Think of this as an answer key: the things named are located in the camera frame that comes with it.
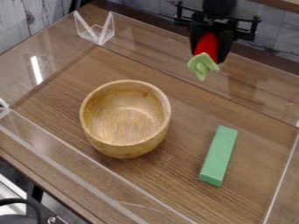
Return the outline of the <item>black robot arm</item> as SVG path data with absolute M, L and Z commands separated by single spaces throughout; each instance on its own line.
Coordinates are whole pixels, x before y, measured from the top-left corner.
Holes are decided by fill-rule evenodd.
M 237 8 L 239 0 L 201 0 L 192 8 L 179 0 L 175 3 L 173 22 L 187 26 L 191 54 L 207 53 L 216 64 L 225 61 L 232 44 L 239 39 L 253 41 L 259 15 L 247 15 Z

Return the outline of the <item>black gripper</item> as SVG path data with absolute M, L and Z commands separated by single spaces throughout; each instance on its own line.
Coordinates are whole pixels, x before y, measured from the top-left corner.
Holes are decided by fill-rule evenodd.
M 184 1 L 175 2 L 176 14 L 173 22 L 187 26 L 189 31 L 191 52 L 201 39 L 203 29 L 219 32 L 217 63 L 223 63 L 229 54 L 233 40 L 252 41 L 256 36 L 261 18 L 257 14 L 244 11 L 237 1 L 200 1 L 189 6 Z

